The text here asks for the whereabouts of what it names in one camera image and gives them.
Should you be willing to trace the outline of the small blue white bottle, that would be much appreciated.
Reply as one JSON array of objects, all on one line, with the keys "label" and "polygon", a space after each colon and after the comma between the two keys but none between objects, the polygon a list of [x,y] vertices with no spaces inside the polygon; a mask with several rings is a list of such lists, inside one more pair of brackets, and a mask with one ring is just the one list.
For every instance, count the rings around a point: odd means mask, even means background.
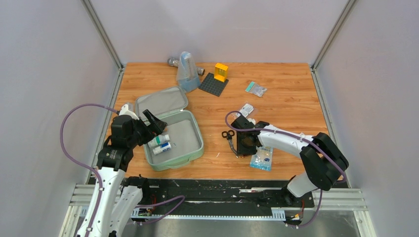
[{"label": "small blue white bottle", "polygon": [[171,149],[171,143],[170,142],[166,142],[166,143],[163,143],[163,144],[155,147],[152,150],[152,152],[153,152],[154,155],[159,155],[159,154],[164,153],[164,152],[166,152],[166,151],[168,151],[170,149]]}]

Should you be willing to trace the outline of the mint green medicine kit case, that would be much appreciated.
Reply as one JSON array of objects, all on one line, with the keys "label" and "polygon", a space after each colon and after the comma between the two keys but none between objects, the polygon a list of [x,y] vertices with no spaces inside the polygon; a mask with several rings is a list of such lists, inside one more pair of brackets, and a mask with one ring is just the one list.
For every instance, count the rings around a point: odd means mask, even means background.
[{"label": "mint green medicine kit case", "polygon": [[163,135],[168,134],[171,149],[154,155],[155,147],[144,145],[145,157],[155,171],[177,169],[188,165],[204,154],[204,141],[194,115],[186,109],[188,99],[178,86],[138,97],[135,102],[136,114],[145,123],[147,118],[142,114],[148,109],[158,119],[168,125]]}]

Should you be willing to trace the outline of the black handled scissors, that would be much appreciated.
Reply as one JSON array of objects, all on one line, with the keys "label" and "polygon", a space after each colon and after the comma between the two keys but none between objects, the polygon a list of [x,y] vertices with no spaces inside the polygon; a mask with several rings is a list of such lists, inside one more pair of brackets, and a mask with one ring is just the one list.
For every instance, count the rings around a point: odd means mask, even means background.
[{"label": "black handled scissors", "polygon": [[235,135],[235,131],[234,130],[223,131],[221,135],[223,138],[227,140],[231,151],[233,152],[235,157],[238,158],[239,156],[238,156],[237,150],[234,148],[234,144],[233,144],[233,136]]}]

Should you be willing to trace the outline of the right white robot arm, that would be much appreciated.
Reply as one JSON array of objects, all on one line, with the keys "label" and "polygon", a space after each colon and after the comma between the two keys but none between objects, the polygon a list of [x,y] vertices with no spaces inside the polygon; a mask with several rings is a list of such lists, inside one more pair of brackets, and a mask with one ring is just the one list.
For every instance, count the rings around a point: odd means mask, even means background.
[{"label": "right white robot arm", "polygon": [[330,190],[349,167],[346,157],[326,133],[297,134],[264,121],[254,124],[244,116],[237,117],[229,127],[236,131],[240,156],[254,155],[257,148],[270,147],[301,159],[304,172],[281,189],[283,202],[288,206],[295,206],[306,193]]}]

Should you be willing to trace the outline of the white bottle green label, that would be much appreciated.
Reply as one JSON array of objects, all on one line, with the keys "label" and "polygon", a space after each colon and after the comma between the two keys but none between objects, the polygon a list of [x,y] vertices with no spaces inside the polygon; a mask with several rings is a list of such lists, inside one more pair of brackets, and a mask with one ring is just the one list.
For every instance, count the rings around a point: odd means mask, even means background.
[{"label": "white bottle green label", "polygon": [[149,147],[156,147],[159,145],[162,145],[163,143],[170,140],[170,137],[168,134],[166,135],[158,135],[155,138],[153,138],[150,142],[148,142]]}]

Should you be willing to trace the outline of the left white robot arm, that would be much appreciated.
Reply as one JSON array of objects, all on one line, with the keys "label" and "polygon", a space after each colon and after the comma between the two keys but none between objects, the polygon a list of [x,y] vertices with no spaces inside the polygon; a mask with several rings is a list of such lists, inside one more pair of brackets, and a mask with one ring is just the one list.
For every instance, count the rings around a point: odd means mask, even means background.
[{"label": "left white robot arm", "polygon": [[120,236],[134,207],[151,199],[148,179],[129,177],[122,183],[134,148],[161,135],[168,125],[149,110],[143,114],[147,123],[126,109],[113,119],[111,134],[98,154],[96,183],[78,237]]}]

